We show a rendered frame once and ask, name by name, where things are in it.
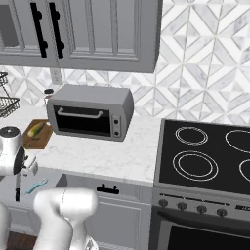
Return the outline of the grey drawer front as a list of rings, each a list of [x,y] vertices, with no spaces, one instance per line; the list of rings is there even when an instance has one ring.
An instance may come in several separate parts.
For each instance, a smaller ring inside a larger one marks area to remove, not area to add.
[[[151,187],[143,187],[135,184],[119,183],[116,181],[107,181],[68,174],[66,174],[65,177],[67,186],[69,188],[88,188],[94,190],[98,196],[140,202],[144,204],[149,204],[151,201]],[[98,192],[96,188],[100,187],[102,184],[105,184],[107,188],[113,188],[113,186],[117,186],[119,189],[119,194]]]

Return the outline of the brown wooden cutting board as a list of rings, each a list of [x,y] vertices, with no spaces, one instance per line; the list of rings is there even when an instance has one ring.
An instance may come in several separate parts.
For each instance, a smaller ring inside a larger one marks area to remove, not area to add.
[[[27,135],[28,131],[40,122],[45,122],[45,126],[35,137],[30,138]],[[44,149],[47,142],[50,140],[52,133],[52,126],[47,119],[33,119],[23,132],[23,147],[25,149]]]

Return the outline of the jar with dark lid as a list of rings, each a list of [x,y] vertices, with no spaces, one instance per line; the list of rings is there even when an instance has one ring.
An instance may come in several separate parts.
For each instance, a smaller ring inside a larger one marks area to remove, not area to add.
[[[54,95],[54,90],[53,89],[45,89],[44,90],[44,103],[46,104],[48,100]]]

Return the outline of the black and steel stove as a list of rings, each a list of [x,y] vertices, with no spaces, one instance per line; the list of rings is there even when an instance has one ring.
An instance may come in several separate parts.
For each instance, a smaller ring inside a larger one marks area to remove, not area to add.
[[[166,199],[162,208],[158,201]],[[152,208],[218,216],[227,210],[227,219],[250,222],[250,127],[161,121]]]

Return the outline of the grey lower cupboard door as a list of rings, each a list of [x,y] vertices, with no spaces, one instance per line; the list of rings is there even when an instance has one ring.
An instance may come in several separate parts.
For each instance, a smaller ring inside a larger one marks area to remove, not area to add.
[[[100,250],[139,250],[141,209],[135,203],[99,197],[86,228]]]

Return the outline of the grey open drawer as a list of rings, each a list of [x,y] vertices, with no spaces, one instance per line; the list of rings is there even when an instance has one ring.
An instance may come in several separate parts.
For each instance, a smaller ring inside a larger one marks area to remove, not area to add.
[[[30,174],[25,177],[21,175],[20,183],[20,201],[16,201],[16,178],[14,176],[7,176],[0,182],[0,202],[8,206],[21,207],[24,209],[33,208],[33,199],[37,192],[41,190],[46,190],[54,188],[59,179],[61,178],[63,171],[50,168],[40,168],[36,175]],[[24,194],[27,189],[37,182],[43,179],[48,180],[48,182],[41,187],[37,187],[31,194]]]

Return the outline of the grey cupboard door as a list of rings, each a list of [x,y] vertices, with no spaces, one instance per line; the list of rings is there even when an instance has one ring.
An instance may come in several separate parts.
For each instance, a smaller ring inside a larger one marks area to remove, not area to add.
[[[49,13],[50,2],[61,15],[60,68],[154,72],[163,0],[49,0]]]
[[[139,250],[141,209],[135,203],[99,197],[86,228],[100,250]]]
[[[33,22],[30,3],[38,0],[0,0],[0,65],[46,66],[50,60],[50,49],[47,57],[42,58]],[[45,20],[42,13],[41,28]],[[44,40],[48,38],[42,31]]]

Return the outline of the grey upper cupboard door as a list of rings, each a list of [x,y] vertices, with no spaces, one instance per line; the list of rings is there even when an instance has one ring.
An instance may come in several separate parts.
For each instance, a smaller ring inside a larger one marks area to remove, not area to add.
[[[60,68],[154,72],[163,0],[49,0],[49,13],[50,2],[61,15]]]
[[[46,66],[50,60],[50,49],[47,57],[42,58],[33,22],[30,3],[38,0],[0,0],[0,65]],[[42,13],[41,28],[45,20]],[[48,38],[42,31],[44,40]]]

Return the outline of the black oven door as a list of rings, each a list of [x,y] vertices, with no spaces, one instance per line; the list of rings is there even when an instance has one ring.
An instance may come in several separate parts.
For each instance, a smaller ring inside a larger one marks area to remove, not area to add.
[[[183,226],[153,208],[148,250],[250,250],[250,236]]]

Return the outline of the light blue peeler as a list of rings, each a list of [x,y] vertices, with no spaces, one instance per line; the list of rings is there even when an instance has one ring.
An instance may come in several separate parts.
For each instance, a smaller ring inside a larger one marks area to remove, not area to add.
[[[31,187],[29,187],[23,195],[31,194],[36,188],[44,186],[48,183],[48,179],[43,179],[42,181],[39,181],[35,184],[33,184]]]

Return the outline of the black handled knife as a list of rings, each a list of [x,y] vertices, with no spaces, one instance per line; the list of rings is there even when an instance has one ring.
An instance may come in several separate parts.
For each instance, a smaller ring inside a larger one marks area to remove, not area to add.
[[[16,202],[20,202],[20,195],[21,195],[21,173],[16,175]]]

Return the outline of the grey toaster oven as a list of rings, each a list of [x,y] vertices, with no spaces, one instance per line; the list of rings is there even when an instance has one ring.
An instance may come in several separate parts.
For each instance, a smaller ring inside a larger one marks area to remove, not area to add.
[[[64,112],[103,115],[99,119],[66,117]],[[127,88],[64,85],[47,102],[47,115],[57,135],[123,142],[134,113],[134,99]]]

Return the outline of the green yellow cucumber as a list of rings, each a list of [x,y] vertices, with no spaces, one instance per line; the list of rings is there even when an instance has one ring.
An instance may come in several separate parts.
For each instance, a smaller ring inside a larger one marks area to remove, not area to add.
[[[30,138],[35,137],[45,126],[45,122],[40,122],[34,125],[27,133]]]

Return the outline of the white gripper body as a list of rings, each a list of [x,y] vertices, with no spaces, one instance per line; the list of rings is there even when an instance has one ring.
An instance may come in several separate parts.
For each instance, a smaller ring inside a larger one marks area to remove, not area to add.
[[[38,172],[38,163],[35,155],[28,155],[23,162],[22,174],[35,176]]]

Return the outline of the white wall socket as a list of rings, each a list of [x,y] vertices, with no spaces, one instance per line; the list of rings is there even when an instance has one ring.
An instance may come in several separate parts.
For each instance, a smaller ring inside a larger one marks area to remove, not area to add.
[[[59,68],[51,68],[50,73],[51,73],[52,83],[54,85],[62,85],[63,79],[61,70]]]

